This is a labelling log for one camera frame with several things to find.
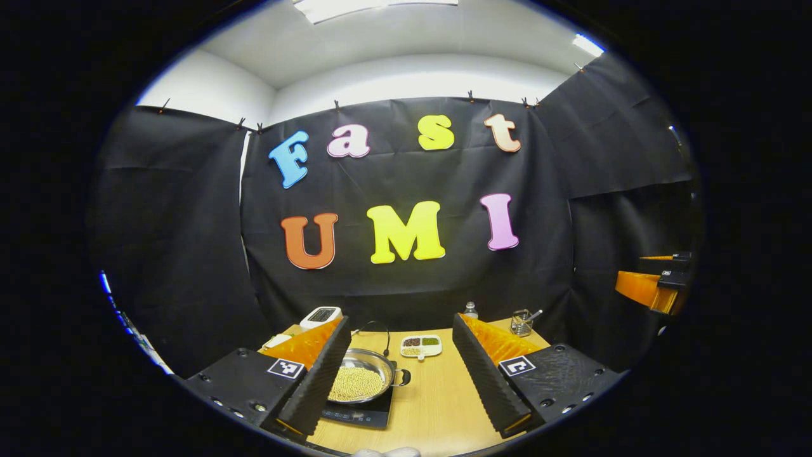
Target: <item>letter f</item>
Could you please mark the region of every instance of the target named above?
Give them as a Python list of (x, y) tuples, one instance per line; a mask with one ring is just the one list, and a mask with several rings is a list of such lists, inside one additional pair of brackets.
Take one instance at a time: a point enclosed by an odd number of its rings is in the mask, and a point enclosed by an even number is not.
[(285, 189), (289, 189), (307, 174), (307, 167), (300, 167), (296, 163), (297, 160), (302, 163), (307, 162), (307, 150), (305, 150), (304, 146), (298, 144), (307, 140), (307, 133), (300, 130), (292, 134), (268, 154), (268, 159), (276, 161), (279, 171), (282, 172), (282, 187)]

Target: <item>cable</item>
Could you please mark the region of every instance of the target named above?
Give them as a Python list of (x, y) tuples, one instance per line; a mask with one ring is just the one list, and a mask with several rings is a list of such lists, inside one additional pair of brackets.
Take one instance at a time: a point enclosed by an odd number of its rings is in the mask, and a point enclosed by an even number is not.
[(387, 348), (383, 350), (383, 356), (388, 357), (389, 356), (389, 339), (390, 339), (389, 327), (387, 327), (387, 325), (384, 324), (383, 322), (381, 322), (380, 320), (371, 320), (371, 321), (367, 322), (366, 324), (363, 324), (360, 329), (354, 330), (352, 332), (352, 334), (357, 335), (358, 333), (361, 332), (361, 330), (366, 329), (366, 326), (369, 325), (369, 324), (380, 324), (380, 325), (383, 325), (383, 328), (385, 328), (387, 330)]

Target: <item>water bottle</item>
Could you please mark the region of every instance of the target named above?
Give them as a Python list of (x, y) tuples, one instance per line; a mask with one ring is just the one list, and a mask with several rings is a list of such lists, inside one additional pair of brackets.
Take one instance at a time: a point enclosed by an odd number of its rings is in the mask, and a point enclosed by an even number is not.
[(473, 307), (473, 302), (468, 302), (465, 304), (465, 311), (463, 311), (468, 317), (473, 317), (474, 319), (479, 319), (479, 313), (477, 313), (477, 308)]

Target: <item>metal utensil holder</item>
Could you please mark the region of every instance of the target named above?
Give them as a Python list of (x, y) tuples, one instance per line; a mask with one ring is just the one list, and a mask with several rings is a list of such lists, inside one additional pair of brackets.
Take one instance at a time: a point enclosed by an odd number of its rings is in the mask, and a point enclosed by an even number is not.
[(510, 321), (510, 332), (519, 337), (530, 335), (533, 331), (533, 321), (526, 320), (528, 317), (530, 317), (530, 311), (514, 311)]

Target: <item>table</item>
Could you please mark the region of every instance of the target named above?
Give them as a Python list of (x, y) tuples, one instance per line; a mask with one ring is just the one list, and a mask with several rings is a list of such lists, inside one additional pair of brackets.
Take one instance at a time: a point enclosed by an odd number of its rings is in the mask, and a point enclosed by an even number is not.
[[(510, 318), (490, 323), (500, 329), (510, 329)], [(303, 331), (299, 325), (293, 325), (284, 333)], [(404, 337), (424, 334), (435, 334), (442, 339), (440, 355), (426, 357), (422, 362), (400, 355), (400, 342)], [(525, 338), (542, 349), (550, 345), (535, 331)], [(350, 347), (381, 354), (386, 344), (386, 332), (364, 330), (352, 337)], [(451, 329), (391, 332), (389, 359), (396, 361), (398, 368), (412, 373), (408, 385), (393, 388), (389, 425), (383, 430), (365, 429), (322, 418), (316, 433), (308, 437), (309, 442), (349, 454), (364, 448), (387, 452), (411, 446), (423, 457), (448, 457), (507, 441), (494, 431), (451, 339)], [(400, 383), (400, 376), (399, 372), (395, 374), (396, 382)]]

